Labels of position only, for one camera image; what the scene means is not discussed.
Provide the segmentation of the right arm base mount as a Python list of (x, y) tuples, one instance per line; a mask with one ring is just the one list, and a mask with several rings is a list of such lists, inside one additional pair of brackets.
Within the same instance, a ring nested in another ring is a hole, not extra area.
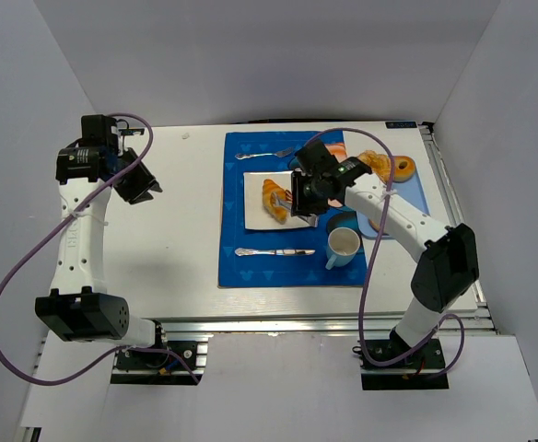
[(446, 366), (439, 339), (432, 339), (414, 354), (390, 366), (375, 366), (355, 345), (352, 352), (360, 361), (364, 391), (447, 390), (448, 376), (439, 375)]

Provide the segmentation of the golden croissant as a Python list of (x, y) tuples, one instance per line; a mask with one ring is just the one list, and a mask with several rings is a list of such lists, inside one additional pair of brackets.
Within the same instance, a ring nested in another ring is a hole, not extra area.
[(265, 179), (262, 187), (262, 202), (264, 210), (280, 225), (284, 225), (288, 218), (288, 211), (282, 207), (277, 198), (285, 199), (287, 192), (273, 180)]

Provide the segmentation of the metal tongs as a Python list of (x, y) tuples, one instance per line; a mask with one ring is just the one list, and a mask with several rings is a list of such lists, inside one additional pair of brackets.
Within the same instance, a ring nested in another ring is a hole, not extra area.
[(284, 195), (284, 197), (281, 197), (277, 192), (273, 192), (271, 199), (276, 207), (280, 207), (287, 210), (292, 217), (299, 218), (310, 227), (318, 226), (319, 217), (317, 215), (295, 215), (293, 212), (293, 205), (292, 205), (293, 201), (292, 202), (286, 201), (286, 195)]

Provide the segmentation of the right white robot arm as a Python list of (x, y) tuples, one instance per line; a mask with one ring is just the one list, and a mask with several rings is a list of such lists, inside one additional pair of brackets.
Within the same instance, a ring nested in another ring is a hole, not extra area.
[(363, 157), (339, 161), (319, 139), (302, 147), (295, 158), (292, 215), (321, 215), (336, 200), (377, 222), (415, 261), (413, 299), (391, 339), (402, 351), (418, 346), (479, 278), (473, 230), (426, 215), (395, 193)]

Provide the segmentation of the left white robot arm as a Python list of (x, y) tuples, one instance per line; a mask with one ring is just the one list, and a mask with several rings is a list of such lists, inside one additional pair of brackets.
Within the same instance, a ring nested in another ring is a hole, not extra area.
[(93, 114), (81, 119), (81, 136), (61, 149), (55, 178), (64, 227), (50, 293), (35, 301), (37, 317), (65, 342), (105, 342), (156, 347), (160, 326), (133, 315), (123, 297), (111, 295), (104, 273), (104, 231), (111, 194), (130, 205), (160, 192), (155, 176), (131, 147), (128, 115)]

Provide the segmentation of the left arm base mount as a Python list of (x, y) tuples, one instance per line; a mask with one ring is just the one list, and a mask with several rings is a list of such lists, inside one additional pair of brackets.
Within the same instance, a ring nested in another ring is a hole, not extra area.
[(136, 386), (195, 386), (206, 365), (210, 335), (168, 335), (167, 353), (136, 350), (118, 352), (113, 360), (110, 383)]

